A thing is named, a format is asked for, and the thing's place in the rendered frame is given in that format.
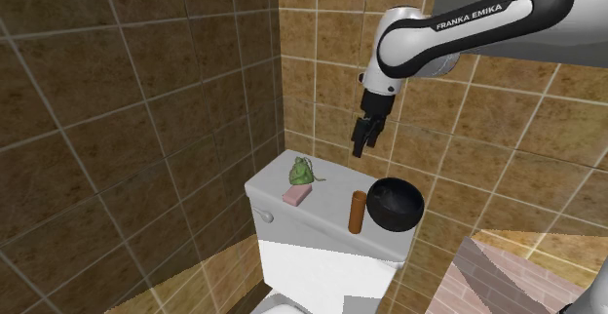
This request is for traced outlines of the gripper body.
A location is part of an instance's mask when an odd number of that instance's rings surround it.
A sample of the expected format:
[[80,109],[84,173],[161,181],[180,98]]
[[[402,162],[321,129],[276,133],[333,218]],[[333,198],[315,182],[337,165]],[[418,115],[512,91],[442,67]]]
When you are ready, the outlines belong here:
[[386,120],[390,115],[394,102],[394,95],[378,95],[364,90],[361,98],[361,110],[364,120]]

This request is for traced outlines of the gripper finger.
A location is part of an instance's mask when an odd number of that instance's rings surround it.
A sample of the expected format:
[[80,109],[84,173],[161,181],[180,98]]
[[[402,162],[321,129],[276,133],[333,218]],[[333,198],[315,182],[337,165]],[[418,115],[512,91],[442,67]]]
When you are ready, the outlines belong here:
[[384,130],[386,118],[384,116],[373,116],[369,118],[368,135],[366,145],[373,148],[379,135]]
[[354,143],[352,154],[361,158],[363,148],[372,130],[372,123],[369,118],[358,118],[352,133],[351,141]]

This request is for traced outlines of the green frog figure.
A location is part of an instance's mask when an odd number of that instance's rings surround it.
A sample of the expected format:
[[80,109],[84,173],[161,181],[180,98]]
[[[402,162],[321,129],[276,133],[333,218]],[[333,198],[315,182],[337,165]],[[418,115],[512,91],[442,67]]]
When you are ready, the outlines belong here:
[[289,171],[288,181],[291,185],[305,185],[324,181],[324,178],[314,175],[312,161],[308,157],[296,157]]

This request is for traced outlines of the orange cylinder cup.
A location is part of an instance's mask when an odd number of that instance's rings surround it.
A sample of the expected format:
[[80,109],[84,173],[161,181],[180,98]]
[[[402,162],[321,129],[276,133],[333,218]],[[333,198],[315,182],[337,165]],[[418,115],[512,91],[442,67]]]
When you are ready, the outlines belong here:
[[366,209],[366,193],[356,190],[352,194],[348,230],[352,234],[360,234]]

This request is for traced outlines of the black bowl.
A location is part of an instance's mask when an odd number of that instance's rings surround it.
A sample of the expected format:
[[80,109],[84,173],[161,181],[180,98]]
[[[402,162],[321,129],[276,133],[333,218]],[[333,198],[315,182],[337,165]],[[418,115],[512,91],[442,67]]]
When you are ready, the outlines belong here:
[[374,222],[383,229],[404,232],[420,222],[425,200],[410,182],[397,177],[384,177],[370,186],[366,209]]

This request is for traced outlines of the pink soap bar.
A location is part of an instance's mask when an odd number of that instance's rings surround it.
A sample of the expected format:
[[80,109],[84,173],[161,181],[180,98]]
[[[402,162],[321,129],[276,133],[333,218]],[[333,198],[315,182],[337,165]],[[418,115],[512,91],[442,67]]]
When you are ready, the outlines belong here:
[[293,207],[297,207],[311,192],[311,183],[292,185],[283,195],[283,201]]

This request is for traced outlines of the white toilet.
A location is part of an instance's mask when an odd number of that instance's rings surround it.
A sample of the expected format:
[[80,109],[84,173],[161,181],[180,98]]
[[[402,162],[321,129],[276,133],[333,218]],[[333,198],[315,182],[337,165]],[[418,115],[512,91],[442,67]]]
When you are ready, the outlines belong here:
[[[312,192],[297,207],[283,201],[296,157],[312,161]],[[263,280],[271,291],[250,314],[377,314],[408,256],[414,228],[392,232],[365,209],[360,234],[348,230],[352,194],[377,178],[293,150],[245,184]]]

